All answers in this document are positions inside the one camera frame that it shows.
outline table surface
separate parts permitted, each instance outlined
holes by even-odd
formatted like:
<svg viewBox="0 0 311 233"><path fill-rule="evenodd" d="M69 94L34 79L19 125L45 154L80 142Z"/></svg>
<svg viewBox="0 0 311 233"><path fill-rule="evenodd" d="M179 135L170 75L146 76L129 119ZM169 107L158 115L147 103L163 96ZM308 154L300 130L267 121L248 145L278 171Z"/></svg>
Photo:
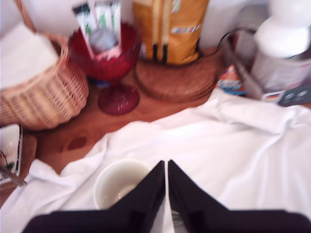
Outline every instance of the table surface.
<svg viewBox="0 0 311 233"><path fill-rule="evenodd" d="M209 62L217 67L217 73L224 68L219 53L210 57ZM197 107L205 103L210 96L208 94L198 100L185 103L156 100L138 87L134 75L132 70L122 82L133 85L139 90L140 102L135 110L123 116L110 116L103 113L97 105L100 89L90 84L87 104L79 116L53 130L31 133L37 138L36 158L60 173L68 163L83 158L106 133L116 131L132 121L151 122L186 108Z"/></svg>

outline woven coaster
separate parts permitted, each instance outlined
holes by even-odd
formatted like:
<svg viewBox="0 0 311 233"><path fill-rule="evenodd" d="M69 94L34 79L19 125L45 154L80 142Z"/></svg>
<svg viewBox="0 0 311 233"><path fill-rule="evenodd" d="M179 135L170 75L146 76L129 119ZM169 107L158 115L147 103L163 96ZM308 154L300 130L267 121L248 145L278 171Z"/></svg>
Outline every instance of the woven coaster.
<svg viewBox="0 0 311 233"><path fill-rule="evenodd" d="M139 61L136 80L150 96L186 102L207 95L215 85L216 66L208 58L186 66L170 66Z"/></svg>

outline yellow bag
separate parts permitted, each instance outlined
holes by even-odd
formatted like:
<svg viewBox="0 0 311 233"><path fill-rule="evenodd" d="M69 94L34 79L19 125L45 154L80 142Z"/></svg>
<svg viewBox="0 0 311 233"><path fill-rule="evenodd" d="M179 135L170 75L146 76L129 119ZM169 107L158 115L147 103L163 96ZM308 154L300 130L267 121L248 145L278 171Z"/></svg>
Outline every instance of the yellow bag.
<svg viewBox="0 0 311 233"><path fill-rule="evenodd" d="M199 39L209 0L133 0L147 59L182 65L201 58Z"/></svg>

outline white mug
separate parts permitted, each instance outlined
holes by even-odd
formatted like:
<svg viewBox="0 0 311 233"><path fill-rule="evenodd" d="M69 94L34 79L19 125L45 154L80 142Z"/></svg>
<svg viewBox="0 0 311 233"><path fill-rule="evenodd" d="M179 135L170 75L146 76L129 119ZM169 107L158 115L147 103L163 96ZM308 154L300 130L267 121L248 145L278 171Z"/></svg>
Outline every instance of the white mug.
<svg viewBox="0 0 311 233"><path fill-rule="evenodd" d="M112 163L98 176L94 186L94 204L105 210L132 191L150 172L143 162L124 159Z"/></svg>

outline white bedsheet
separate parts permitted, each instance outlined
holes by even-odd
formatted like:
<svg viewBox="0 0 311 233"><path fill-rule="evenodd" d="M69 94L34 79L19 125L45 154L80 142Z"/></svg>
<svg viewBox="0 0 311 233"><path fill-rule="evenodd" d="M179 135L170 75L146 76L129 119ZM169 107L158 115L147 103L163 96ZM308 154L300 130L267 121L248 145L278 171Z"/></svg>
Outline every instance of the white bedsheet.
<svg viewBox="0 0 311 233"><path fill-rule="evenodd" d="M1 209L1 233L21 232L38 214L94 209L93 186L110 163L174 161L230 209L286 209L311 219L311 111L282 108L214 90L202 106L107 134L58 176L36 160L28 186ZM166 203L164 233L173 233Z"/></svg>

